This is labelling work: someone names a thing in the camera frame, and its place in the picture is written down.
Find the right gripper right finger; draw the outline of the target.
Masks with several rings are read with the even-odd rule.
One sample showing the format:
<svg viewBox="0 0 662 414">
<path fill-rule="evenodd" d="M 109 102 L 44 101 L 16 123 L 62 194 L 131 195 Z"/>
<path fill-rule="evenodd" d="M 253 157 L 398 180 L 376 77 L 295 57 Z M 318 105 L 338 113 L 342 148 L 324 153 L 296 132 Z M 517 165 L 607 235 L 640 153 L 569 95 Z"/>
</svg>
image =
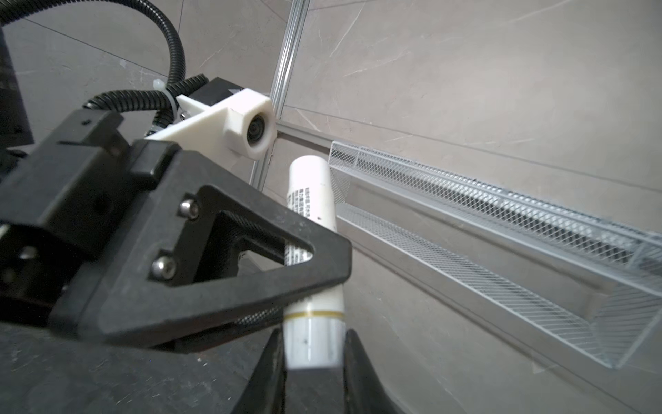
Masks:
<svg viewBox="0 0 662 414">
<path fill-rule="evenodd" d="M 345 413 L 403 413 L 386 393 L 358 333 L 346 334 L 343 361 Z"/>
</svg>

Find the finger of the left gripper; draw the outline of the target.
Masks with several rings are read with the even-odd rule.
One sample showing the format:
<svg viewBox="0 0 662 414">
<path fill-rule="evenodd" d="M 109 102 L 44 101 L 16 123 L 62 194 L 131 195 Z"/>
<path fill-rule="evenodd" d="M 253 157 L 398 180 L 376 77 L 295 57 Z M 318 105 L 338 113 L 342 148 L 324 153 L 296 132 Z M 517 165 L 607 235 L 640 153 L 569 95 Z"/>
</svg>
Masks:
<svg viewBox="0 0 662 414">
<path fill-rule="evenodd" d="M 258 274 L 261 269 L 255 259 L 245 257 L 247 252 L 253 252 L 281 265 L 284 261 L 284 242 L 243 217 L 230 212 L 219 213 L 192 281 L 198 283 Z M 272 328 L 282 322 L 282 310 L 282 307 L 261 310 L 218 327 L 185 336 L 170 342 L 170 350 L 178 354 L 198 353 Z"/>
<path fill-rule="evenodd" d="M 234 213 L 284 242 L 284 261 L 247 252 L 258 274 L 194 283 L 215 218 Z M 89 343 L 170 349 L 170 342 L 344 283 L 352 246 L 192 151 L 174 155 L 137 198 L 102 255 L 84 264 L 48 319 Z"/>
</svg>

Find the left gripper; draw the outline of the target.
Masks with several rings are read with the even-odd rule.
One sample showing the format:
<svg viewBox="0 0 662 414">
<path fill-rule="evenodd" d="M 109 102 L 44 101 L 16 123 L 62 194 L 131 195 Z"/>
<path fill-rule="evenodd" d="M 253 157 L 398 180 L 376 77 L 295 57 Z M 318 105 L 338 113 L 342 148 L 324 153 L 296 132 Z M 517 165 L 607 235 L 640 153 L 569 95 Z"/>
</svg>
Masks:
<svg viewBox="0 0 662 414">
<path fill-rule="evenodd" d="M 128 143 L 122 115 L 76 110 L 1 179 L 1 320 L 43 328 L 80 266 L 97 260 L 181 147 Z"/>
</svg>

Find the white glue stick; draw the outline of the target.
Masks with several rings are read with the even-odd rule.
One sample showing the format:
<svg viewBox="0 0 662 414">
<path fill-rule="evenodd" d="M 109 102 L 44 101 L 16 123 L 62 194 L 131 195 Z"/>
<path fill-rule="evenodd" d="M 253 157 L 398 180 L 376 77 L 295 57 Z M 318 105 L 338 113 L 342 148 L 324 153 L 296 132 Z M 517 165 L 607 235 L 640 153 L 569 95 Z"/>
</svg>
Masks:
<svg viewBox="0 0 662 414">
<path fill-rule="evenodd" d="M 329 164 L 315 155 L 294 160 L 289 169 L 287 207 L 337 231 Z M 291 371 L 338 368 L 346 337 L 343 285 L 303 298 L 284 309 L 285 366 Z"/>
</svg>

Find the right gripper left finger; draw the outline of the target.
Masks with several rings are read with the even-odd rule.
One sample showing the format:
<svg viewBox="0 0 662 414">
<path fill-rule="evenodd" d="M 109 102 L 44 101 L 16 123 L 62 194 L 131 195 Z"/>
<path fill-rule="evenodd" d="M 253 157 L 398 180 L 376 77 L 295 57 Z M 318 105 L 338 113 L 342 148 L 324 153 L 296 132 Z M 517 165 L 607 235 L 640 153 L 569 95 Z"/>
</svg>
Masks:
<svg viewBox="0 0 662 414">
<path fill-rule="evenodd" d="M 283 334 L 281 329 L 275 329 L 231 413 L 284 413 L 286 384 L 284 363 Z"/>
</svg>

